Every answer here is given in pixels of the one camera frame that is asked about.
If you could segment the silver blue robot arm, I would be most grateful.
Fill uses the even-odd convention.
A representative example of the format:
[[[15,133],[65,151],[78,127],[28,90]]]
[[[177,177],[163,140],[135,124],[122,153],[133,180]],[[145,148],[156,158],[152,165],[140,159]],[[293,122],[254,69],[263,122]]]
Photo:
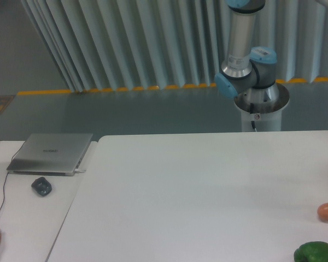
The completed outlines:
[[[234,98],[278,79],[328,77],[328,1],[227,1],[230,28],[215,75]]]

